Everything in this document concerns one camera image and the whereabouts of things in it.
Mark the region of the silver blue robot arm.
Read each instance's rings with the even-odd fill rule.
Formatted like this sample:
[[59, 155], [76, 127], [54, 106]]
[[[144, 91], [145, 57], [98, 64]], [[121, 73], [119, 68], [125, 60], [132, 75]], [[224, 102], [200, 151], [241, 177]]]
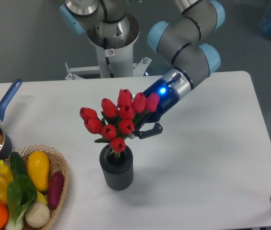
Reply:
[[[224, 22], [222, 5], [215, 0], [178, 0], [176, 5], [182, 19], [158, 22], [148, 33], [147, 43], [171, 69], [145, 90], [145, 96], [159, 94], [160, 101], [155, 112], [137, 118], [130, 138], [160, 134], [161, 116], [220, 67], [218, 52], [198, 42]], [[132, 77], [140, 69], [133, 63], [139, 24], [125, 6], [124, 0], [66, 0], [59, 9], [69, 28], [86, 33], [95, 46], [102, 78]]]

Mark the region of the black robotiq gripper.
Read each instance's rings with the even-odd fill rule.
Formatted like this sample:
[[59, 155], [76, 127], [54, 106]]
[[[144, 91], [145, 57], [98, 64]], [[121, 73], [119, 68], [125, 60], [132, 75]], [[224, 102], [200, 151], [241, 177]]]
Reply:
[[[139, 139], [146, 139], [163, 132], [163, 127], [158, 121], [179, 101], [179, 95], [172, 88], [174, 83], [174, 80], [170, 80], [169, 82], [157, 80], [143, 92], [145, 97], [150, 96], [152, 93], [156, 93], [160, 97], [159, 103], [155, 112], [150, 112], [137, 120], [135, 123], [135, 131], [129, 135], [130, 139], [136, 137]], [[154, 126], [151, 129], [141, 131], [140, 128], [145, 123], [154, 123]]]

